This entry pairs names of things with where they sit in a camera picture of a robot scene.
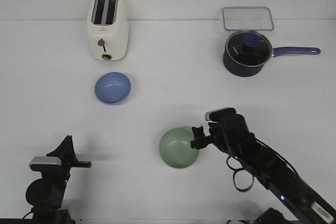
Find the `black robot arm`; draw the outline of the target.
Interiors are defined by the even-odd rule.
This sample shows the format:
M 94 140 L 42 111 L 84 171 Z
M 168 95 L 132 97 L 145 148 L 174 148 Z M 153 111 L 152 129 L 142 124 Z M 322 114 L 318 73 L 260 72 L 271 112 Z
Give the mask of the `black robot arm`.
M 300 178 L 285 158 L 255 138 L 234 108 L 209 111 L 205 119 L 209 135 L 204 134 L 203 127 L 193 127 L 191 148 L 215 145 L 241 164 L 240 168 L 231 168 L 235 174 L 249 172 L 302 223 L 335 223 L 335 209 Z
M 71 135 L 45 156 L 36 156 L 29 168 L 40 172 L 41 178 L 33 181 L 26 190 L 26 201 L 32 205 L 34 223 L 75 223 L 67 209 L 62 209 L 67 183 L 72 168 L 90 168 L 90 161 L 77 159 Z

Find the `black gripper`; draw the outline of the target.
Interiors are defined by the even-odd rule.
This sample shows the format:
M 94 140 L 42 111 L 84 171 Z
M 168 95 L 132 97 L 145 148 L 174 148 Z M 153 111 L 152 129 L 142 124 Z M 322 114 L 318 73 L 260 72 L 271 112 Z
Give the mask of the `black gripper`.
M 55 150 L 48 153 L 47 156 L 75 156 L 73 147 L 73 139 L 71 135 L 67 135 Z M 79 161 L 76 158 L 72 160 L 61 160 L 60 167 L 48 168 L 41 171 L 44 178 L 48 178 L 52 182 L 67 182 L 70 178 L 72 168 L 90 168 L 91 161 Z
M 240 114 L 228 114 L 217 122 L 209 122 L 211 136 L 205 136 L 204 128 L 192 127 L 194 140 L 191 141 L 192 149 L 203 149 L 209 144 L 214 144 L 225 153 L 242 153 L 242 143 L 249 135 L 245 118 Z

